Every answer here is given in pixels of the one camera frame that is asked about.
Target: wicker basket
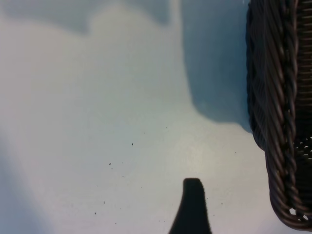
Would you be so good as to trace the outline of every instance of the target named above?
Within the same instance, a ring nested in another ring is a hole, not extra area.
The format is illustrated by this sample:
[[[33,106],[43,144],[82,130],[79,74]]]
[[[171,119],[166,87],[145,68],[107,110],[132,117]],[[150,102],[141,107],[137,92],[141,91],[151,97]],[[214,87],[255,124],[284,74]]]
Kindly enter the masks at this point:
[[[312,231],[312,0],[251,0],[246,43],[250,125],[273,210]]]

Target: white table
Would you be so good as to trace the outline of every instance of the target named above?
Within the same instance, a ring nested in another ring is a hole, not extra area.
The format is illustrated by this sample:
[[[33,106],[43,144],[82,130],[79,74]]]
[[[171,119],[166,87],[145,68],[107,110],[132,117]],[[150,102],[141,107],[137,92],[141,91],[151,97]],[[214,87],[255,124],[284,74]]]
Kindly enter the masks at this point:
[[[294,234],[249,131],[242,0],[0,0],[0,233]]]

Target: black object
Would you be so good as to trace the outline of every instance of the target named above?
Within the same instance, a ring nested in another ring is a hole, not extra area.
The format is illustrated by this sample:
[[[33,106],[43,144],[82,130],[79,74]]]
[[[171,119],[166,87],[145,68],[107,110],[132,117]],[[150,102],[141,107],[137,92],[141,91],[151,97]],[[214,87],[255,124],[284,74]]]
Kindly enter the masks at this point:
[[[211,234],[204,187],[199,179],[183,181],[183,196],[169,234]]]

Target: dark brown wicker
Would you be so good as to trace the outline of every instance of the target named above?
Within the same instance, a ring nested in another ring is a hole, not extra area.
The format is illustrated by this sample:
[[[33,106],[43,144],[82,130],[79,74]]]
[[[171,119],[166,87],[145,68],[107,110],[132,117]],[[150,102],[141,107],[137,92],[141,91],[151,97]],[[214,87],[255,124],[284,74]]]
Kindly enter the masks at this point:
[[[312,231],[312,0],[251,0],[246,43],[250,125],[273,210]]]

